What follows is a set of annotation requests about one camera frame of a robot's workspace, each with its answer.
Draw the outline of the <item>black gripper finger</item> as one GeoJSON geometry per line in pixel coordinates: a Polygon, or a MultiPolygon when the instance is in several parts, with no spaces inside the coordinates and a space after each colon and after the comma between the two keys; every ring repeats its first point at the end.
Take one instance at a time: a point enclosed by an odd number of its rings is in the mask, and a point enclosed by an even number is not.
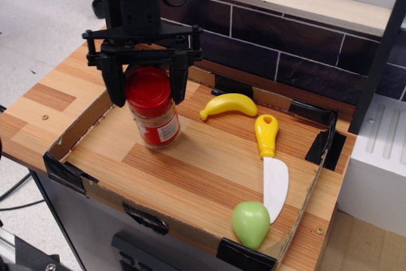
{"type": "Polygon", "coordinates": [[[122,64],[116,56],[103,56],[100,60],[101,74],[105,82],[111,101],[118,107],[126,102],[125,82],[122,64]]]}
{"type": "Polygon", "coordinates": [[[175,51],[171,56],[169,77],[173,100],[179,105],[185,98],[188,80],[188,53],[186,50],[175,51]]]}

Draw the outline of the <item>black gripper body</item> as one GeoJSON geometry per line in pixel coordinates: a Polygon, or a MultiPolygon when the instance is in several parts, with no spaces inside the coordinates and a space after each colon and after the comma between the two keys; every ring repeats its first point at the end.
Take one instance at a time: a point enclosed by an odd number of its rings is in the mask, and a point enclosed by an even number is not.
{"type": "Polygon", "coordinates": [[[197,25],[163,23],[163,0],[119,0],[121,24],[106,30],[86,30],[89,66],[119,70],[124,64],[166,63],[173,70],[186,70],[202,60],[197,25]]]}

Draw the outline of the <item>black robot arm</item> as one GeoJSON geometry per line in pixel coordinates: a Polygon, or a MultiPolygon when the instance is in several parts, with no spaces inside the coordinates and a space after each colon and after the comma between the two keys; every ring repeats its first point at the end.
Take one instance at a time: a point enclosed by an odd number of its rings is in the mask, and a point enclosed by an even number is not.
{"type": "Polygon", "coordinates": [[[117,25],[106,30],[87,30],[88,65],[101,71],[112,103],[121,107],[126,101],[124,65],[167,65],[175,104],[180,104],[187,88],[188,69],[202,59],[198,25],[164,24],[160,3],[169,0],[105,0],[106,16],[111,18],[115,4],[119,9],[117,25]]]}

